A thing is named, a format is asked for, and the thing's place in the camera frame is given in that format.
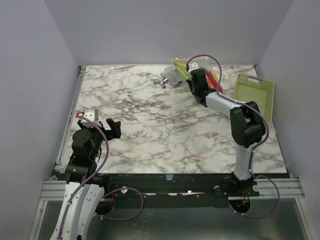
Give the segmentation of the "clear zip top bag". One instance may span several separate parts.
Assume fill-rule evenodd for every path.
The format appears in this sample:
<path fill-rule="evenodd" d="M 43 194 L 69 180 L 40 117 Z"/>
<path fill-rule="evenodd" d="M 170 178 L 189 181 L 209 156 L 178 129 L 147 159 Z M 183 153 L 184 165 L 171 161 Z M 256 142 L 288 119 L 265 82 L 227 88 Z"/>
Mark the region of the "clear zip top bag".
<path fill-rule="evenodd" d="M 193 70 L 203 70 L 206 82 L 209 89 L 218 90 L 218 92 L 223 93 L 223 88 L 221 87 L 220 81 L 222 78 L 222 68 L 218 60 L 209 56 L 208 54 L 200 54 L 191 58 L 172 58 L 171 59 L 175 69 L 178 71 L 181 77 L 185 80 L 191 79 L 191 71 Z M 213 62 L 219 68 L 219 76 L 213 71 Z"/>

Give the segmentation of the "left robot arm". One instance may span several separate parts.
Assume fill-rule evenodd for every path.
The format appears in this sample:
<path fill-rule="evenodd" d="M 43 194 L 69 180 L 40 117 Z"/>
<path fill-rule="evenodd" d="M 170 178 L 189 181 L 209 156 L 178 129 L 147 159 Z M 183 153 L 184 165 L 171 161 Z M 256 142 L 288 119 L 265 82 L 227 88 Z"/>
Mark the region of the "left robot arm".
<path fill-rule="evenodd" d="M 121 122 L 106 119 L 94 124 L 79 120 L 80 129 L 72 136 L 72 155 L 65 168 L 65 185 L 61 210 L 53 230 L 53 240 L 84 240 L 101 198 L 111 191 L 109 179 L 98 176 L 96 158 L 102 144 L 121 137 Z"/>

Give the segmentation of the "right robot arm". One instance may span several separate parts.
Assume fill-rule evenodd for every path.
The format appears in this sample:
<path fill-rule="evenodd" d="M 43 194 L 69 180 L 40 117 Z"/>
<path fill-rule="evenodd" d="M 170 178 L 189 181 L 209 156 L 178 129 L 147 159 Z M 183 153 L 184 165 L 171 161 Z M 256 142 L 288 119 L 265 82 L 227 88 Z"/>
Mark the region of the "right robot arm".
<path fill-rule="evenodd" d="M 187 83 L 197 103 L 214 109 L 230 119 L 231 135 L 237 144 L 230 191 L 236 196 L 241 196 L 254 183 L 252 173 L 254 150 L 262 142 L 262 137 L 267 137 L 269 134 L 265 119 L 256 102 L 239 102 L 210 88 L 203 68 L 192 70 Z"/>

